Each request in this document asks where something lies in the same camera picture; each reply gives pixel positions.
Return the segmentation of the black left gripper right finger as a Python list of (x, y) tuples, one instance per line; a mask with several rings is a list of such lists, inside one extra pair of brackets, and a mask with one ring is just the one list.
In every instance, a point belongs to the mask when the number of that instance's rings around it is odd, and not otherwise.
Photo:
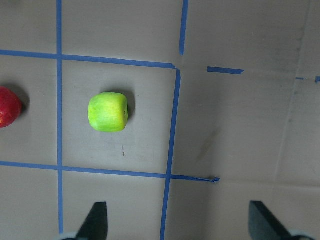
[(249, 202), (249, 236), (252, 240), (290, 240), (293, 236), (262, 201)]

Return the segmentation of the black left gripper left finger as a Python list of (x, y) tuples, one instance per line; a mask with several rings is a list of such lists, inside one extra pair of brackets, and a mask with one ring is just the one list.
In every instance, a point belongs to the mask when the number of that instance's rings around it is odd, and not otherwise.
[(106, 202), (96, 202), (75, 235), (76, 240), (106, 240), (108, 211)]

